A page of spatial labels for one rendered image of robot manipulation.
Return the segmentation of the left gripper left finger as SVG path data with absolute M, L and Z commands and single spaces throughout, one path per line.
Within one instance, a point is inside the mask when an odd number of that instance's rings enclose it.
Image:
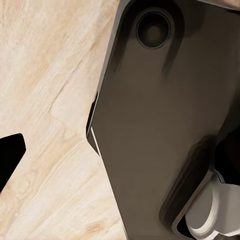
M 0 193 L 26 153 L 22 133 L 0 138 Z

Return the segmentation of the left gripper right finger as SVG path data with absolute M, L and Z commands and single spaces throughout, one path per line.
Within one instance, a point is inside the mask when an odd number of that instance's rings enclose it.
M 235 165 L 240 173 L 240 135 L 235 133 L 229 133 L 227 135 L 224 151 Z

